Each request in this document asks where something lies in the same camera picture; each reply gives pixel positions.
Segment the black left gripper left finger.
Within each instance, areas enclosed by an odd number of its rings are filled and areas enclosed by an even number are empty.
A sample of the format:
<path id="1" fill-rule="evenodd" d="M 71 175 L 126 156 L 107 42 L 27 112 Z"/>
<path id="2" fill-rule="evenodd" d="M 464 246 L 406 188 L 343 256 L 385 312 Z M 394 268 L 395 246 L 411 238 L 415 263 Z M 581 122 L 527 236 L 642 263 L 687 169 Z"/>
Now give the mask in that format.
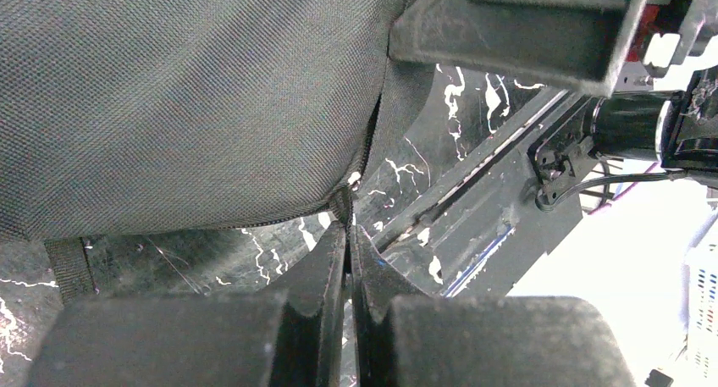
<path id="1" fill-rule="evenodd" d="M 87 299 L 45 337 L 30 386 L 336 386 L 346 231 L 252 294 Z"/>

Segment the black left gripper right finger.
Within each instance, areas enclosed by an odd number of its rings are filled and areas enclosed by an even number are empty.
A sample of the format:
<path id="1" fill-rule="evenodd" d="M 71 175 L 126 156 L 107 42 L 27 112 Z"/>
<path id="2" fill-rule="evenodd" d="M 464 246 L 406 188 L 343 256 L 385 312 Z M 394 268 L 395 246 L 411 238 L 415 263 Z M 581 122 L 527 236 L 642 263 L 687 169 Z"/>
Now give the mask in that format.
<path id="1" fill-rule="evenodd" d="M 631 386 L 608 323 L 566 296 L 430 296 L 350 231 L 362 386 Z"/>

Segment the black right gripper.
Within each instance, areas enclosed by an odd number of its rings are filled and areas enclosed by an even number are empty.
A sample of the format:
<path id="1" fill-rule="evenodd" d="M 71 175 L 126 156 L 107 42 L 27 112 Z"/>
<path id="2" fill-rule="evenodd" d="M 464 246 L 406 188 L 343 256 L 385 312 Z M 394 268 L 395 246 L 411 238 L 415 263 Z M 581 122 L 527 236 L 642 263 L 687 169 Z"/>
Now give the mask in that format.
<path id="1" fill-rule="evenodd" d="M 591 96 L 683 89 L 717 65 L 717 0 L 416 0 L 389 55 Z"/>

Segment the black student backpack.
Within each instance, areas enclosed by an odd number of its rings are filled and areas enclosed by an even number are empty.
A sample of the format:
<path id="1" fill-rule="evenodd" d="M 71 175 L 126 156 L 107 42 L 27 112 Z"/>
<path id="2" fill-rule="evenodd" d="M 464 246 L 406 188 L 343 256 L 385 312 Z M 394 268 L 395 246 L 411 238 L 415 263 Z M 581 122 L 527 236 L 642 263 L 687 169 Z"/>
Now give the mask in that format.
<path id="1" fill-rule="evenodd" d="M 416 0 L 1 0 L 1 239 L 42 240 L 64 301 L 82 239 L 333 209 L 423 105 L 389 58 Z"/>

